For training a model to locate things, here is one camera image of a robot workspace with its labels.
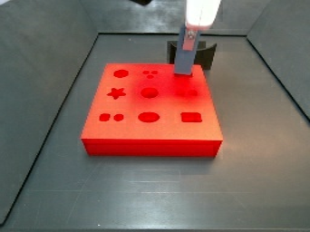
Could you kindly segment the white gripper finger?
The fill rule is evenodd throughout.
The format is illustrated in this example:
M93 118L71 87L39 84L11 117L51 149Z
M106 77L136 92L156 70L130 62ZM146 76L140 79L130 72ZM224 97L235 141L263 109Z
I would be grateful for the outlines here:
M185 1L185 35L182 49L193 50L193 43L200 31L206 31L213 23L221 0Z

